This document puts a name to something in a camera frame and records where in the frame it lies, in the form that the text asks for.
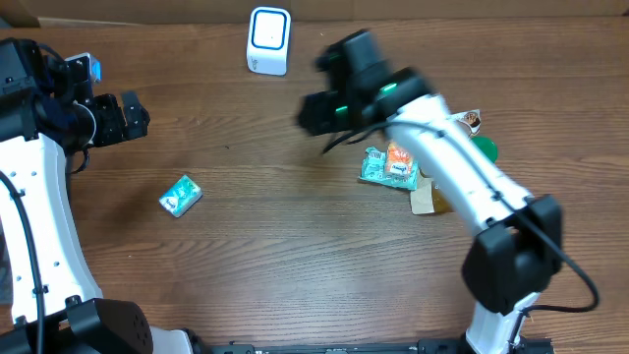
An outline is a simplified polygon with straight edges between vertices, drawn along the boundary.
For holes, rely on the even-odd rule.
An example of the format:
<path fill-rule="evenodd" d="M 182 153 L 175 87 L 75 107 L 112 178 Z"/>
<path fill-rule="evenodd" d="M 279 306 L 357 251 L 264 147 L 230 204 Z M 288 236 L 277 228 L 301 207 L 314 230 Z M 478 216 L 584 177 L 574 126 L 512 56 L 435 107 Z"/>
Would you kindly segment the teal wet wipes pack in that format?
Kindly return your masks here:
<path fill-rule="evenodd" d="M 359 179 L 385 187 L 415 191 L 417 189 L 418 163 L 413 161 L 406 176 L 387 174 L 385 172 L 386 153 L 375 147 L 366 149 Z"/>

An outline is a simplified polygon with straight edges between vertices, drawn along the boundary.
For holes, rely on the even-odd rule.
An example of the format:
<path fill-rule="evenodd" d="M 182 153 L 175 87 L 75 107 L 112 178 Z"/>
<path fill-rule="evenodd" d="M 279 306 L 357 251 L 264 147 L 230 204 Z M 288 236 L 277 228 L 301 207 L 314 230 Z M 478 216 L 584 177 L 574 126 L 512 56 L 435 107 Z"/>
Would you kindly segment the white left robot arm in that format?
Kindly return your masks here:
<path fill-rule="evenodd" d="M 1 43 L 1 228 L 14 327 L 5 353 L 201 353 L 188 329 L 152 326 L 141 308 L 103 296 L 69 203 L 76 154 L 144 137 L 132 91 L 98 95 L 99 62 L 31 39 Z"/>

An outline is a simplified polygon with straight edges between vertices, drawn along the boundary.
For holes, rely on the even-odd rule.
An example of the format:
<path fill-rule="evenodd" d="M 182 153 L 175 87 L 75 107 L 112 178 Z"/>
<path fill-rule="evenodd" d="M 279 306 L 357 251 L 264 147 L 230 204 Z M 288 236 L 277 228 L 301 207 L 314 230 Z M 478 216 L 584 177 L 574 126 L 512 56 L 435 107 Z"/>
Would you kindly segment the green-lid jar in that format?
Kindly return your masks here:
<path fill-rule="evenodd" d="M 475 136 L 471 138 L 471 141 L 492 163 L 497 161 L 499 151 L 496 143 L 492 139 L 483 136 Z"/>

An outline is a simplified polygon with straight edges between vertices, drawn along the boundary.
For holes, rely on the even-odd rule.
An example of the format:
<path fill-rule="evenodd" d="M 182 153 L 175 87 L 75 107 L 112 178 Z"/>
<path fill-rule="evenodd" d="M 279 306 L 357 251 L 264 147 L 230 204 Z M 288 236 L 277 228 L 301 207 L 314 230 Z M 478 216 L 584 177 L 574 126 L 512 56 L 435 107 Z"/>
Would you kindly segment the brown clear snack pouch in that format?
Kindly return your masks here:
<path fill-rule="evenodd" d="M 480 131 L 482 125 L 479 109 L 454 113 L 451 115 L 451 120 L 458 124 L 469 139 Z M 422 170 L 419 171 L 417 189 L 410 194 L 410 202 L 412 213 L 415 215 L 441 214 L 452 211 L 433 179 Z"/>

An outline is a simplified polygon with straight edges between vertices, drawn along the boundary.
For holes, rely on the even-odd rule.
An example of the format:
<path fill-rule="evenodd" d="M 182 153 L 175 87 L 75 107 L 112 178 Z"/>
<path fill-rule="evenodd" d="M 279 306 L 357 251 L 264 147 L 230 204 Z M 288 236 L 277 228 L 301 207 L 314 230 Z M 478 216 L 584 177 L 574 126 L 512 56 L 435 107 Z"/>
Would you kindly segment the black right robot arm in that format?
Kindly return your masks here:
<path fill-rule="evenodd" d="M 421 339 L 419 353 L 551 353 L 548 339 L 521 335 L 525 317 L 561 269 L 562 211 L 500 171 L 451 118 L 443 97 L 410 68 L 392 71 L 367 30 L 316 59 L 326 91 L 304 98 L 299 125 L 339 133 L 331 148 L 382 130 L 433 179 L 473 237 L 462 276 L 476 300 L 458 338 Z"/>

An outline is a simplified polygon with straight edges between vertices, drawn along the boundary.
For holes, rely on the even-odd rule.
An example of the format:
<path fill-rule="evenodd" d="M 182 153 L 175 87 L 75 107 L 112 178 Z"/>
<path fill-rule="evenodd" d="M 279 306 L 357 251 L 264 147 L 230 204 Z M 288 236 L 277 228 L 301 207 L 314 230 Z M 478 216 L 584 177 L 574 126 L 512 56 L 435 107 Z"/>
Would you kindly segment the orange Kleenex tissue pack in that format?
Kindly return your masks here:
<path fill-rule="evenodd" d="M 390 142 L 387 146 L 384 172 L 389 176 L 408 177 L 413 169 L 414 158 L 405 149 Z"/>

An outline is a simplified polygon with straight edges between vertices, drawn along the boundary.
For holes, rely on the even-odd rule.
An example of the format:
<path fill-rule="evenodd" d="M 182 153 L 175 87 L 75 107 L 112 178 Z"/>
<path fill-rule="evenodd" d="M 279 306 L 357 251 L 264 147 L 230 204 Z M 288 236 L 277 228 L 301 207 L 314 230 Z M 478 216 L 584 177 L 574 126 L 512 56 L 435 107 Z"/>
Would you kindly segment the blue-green tissue pack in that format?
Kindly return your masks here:
<path fill-rule="evenodd" d="M 202 196 L 200 186 L 184 175 L 160 197 L 159 203 L 174 217 L 181 217 Z"/>

